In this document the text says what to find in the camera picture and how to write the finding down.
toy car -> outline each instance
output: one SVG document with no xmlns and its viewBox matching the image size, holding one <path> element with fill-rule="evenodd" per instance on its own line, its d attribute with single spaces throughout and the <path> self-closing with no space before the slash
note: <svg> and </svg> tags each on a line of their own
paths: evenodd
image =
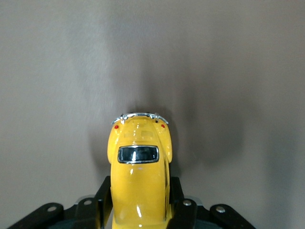
<svg viewBox="0 0 305 229">
<path fill-rule="evenodd" d="M 113 229 L 163 229 L 171 219 L 167 124 L 151 113 L 122 114 L 113 121 L 107 149 Z"/>
</svg>

gray backdrop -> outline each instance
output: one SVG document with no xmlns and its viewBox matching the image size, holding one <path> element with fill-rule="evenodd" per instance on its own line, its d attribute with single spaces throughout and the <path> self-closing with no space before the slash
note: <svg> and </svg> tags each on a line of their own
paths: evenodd
<svg viewBox="0 0 305 229">
<path fill-rule="evenodd" d="M 0 228 L 110 174 L 110 122 L 170 121 L 173 175 L 305 227 L 305 1 L 0 1 Z"/>
</svg>

